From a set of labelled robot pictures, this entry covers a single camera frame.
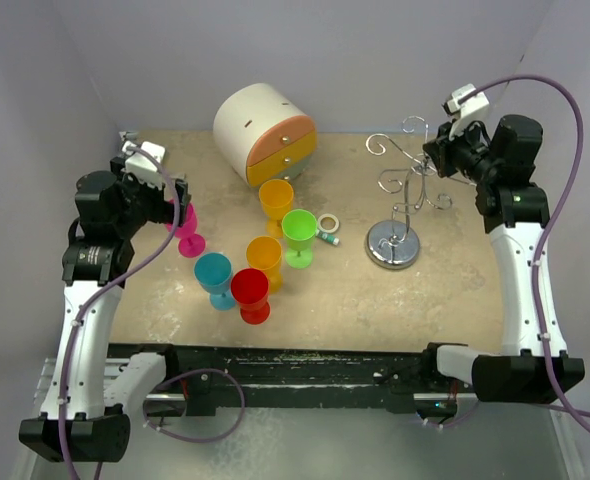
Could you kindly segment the pink plastic wine glass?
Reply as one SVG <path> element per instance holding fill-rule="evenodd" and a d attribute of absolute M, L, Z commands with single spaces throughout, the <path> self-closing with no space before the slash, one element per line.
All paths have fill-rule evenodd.
<path fill-rule="evenodd" d="M 192 204 L 189 204 L 183 225 L 178 227 L 174 236 L 178 239 L 178 251 L 186 258 L 196 258 L 206 249 L 205 238 L 197 233 L 198 219 Z"/>

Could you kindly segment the blue plastic wine glass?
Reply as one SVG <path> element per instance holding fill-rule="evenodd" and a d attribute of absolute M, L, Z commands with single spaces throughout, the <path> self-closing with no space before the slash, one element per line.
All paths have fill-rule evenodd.
<path fill-rule="evenodd" d="M 211 252 L 201 256 L 195 263 L 194 276 L 208 293 L 213 308 L 227 311 L 236 306 L 230 290 L 232 264 L 225 255 Z"/>

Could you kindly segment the red plastic wine glass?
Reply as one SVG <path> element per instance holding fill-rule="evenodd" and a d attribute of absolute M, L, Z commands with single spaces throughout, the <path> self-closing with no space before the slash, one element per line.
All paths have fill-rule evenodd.
<path fill-rule="evenodd" d="M 232 278 L 230 288 L 246 323 L 259 325 L 268 319 L 271 312 L 268 302 L 270 283 L 262 271 L 254 268 L 240 270 Z"/>

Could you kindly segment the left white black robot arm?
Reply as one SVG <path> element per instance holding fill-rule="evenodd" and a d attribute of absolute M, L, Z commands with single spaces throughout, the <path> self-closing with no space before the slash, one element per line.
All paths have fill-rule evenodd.
<path fill-rule="evenodd" d="M 64 321 L 46 397 L 19 440 L 51 462 L 116 463 L 145 396 L 177 387 L 181 369 L 170 345 L 140 347 L 110 358 L 114 316 L 134 256 L 131 243 L 148 222 L 182 221 L 190 203 L 185 181 L 172 182 L 178 203 L 163 188 L 132 174 L 95 171 L 77 182 L 77 219 L 62 258 Z"/>

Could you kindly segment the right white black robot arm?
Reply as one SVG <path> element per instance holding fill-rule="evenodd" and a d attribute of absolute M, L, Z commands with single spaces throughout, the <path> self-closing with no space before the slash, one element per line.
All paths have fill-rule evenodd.
<path fill-rule="evenodd" d="M 539 122 L 502 117 L 493 135 L 476 120 L 456 136 L 439 126 L 423 146 L 441 177 L 456 173 L 476 185 L 475 205 L 494 251 L 503 304 L 498 354 L 463 344 L 434 344 L 420 366 L 421 383 L 442 391 L 454 379 L 482 402 L 550 404 L 584 379 L 582 359 L 568 353 L 557 322 L 546 249 L 538 244 L 552 222 L 544 190 L 531 180 L 543 140 Z"/>

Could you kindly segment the far orange wine glass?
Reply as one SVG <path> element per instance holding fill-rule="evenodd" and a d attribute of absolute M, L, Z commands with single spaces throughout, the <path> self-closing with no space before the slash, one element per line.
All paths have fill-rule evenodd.
<path fill-rule="evenodd" d="M 292 209 L 294 190 L 291 184 L 282 179 L 271 179 L 259 188 L 259 200 L 264 214 L 268 217 L 266 230 L 274 238 L 282 238 L 281 222 Z"/>

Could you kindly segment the orange wine glass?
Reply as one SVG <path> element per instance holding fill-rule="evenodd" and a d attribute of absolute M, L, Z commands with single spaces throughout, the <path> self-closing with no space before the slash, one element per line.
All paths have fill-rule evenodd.
<path fill-rule="evenodd" d="M 260 270 L 266 275 L 271 294 L 281 289 L 282 246 L 277 239 L 270 236 L 254 238 L 247 246 L 246 260 L 250 268 Z"/>
<path fill-rule="evenodd" d="M 259 200 L 264 214 L 268 217 L 266 230 L 274 238 L 282 238 L 281 222 L 292 209 L 294 190 L 291 184 L 282 179 L 271 179 L 259 188 Z"/>

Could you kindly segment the near orange wine glass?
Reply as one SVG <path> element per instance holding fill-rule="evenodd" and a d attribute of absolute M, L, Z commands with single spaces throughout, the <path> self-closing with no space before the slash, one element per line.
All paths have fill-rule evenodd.
<path fill-rule="evenodd" d="M 260 270 L 266 275 L 271 294 L 281 289 L 282 246 L 277 239 L 270 236 L 254 238 L 247 246 L 246 260 L 250 268 Z"/>

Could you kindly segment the chrome wine glass rack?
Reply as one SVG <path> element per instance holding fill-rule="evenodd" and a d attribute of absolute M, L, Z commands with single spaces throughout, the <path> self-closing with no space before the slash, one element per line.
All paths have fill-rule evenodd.
<path fill-rule="evenodd" d="M 366 150 L 373 156 L 382 156 L 392 146 L 409 161 L 403 168 L 384 169 L 377 184 L 389 195 L 399 194 L 401 198 L 391 207 L 390 216 L 375 223 L 365 237 L 368 257 L 378 266 L 387 270 L 403 270 L 419 258 L 421 243 L 411 227 L 411 217 L 428 205 L 435 210 L 445 211 L 453 201 L 446 193 L 430 199 L 427 179 L 437 174 L 437 169 L 423 153 L 411 153 L 385 133 L 374 133 L 365 141 Z"/>

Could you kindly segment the green plastic wine glass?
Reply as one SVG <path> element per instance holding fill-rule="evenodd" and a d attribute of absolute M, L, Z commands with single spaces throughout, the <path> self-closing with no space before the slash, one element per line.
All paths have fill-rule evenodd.
<path fill-rule="evenodd" d="M 284 216 L 282 231 L 287 246 L 285 260 L 290 267 L 304 269 L 312 263 L 316 229 L 316 217 L 307 210 L 294 209 Z"/>

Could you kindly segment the round white drawer cabinet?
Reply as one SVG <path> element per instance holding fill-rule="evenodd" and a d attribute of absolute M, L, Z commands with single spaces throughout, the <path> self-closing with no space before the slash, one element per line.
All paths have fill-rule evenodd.
<path fill-rule="evenodd" d="M 213 136 L 223 157 L 252 188 L 292 180 L 317 148 L 314 120 L 267 83 L 232 94 L 219 107 Z"/>

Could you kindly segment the white tape roll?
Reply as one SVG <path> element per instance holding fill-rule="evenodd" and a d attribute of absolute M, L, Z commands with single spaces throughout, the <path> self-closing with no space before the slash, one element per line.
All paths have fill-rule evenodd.
<path fill-rule="evenodd" d="M 322 233 L 333 235 L 339 230 L 339 219 L 330 213 L 321 214 L 317 219 L 317 227 Z"/>

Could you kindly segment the small green white tube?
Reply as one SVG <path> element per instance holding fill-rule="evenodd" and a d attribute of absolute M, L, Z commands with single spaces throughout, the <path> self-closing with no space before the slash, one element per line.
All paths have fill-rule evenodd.
<path fill-rule="evenodd" d="M 333 246 L 338 246 L 340 243 L 340 240 L 336 236 L 321 230 L 316 231 L 316 237 Z"/>

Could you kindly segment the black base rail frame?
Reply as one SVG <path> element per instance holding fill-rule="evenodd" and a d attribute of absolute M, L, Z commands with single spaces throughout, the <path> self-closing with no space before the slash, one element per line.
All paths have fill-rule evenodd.
<path fill-rule="evenodd" d="M 421 353 L 268 349 L 112 343 L 110 359 L 161 354 L 171 379 L 152 402 L 182 406 L 187 416 L 220 408 L 381 409 L 394 414 L 434 412 L 437 403 L 474 395 L 471 386 L 424 366 Z"/>

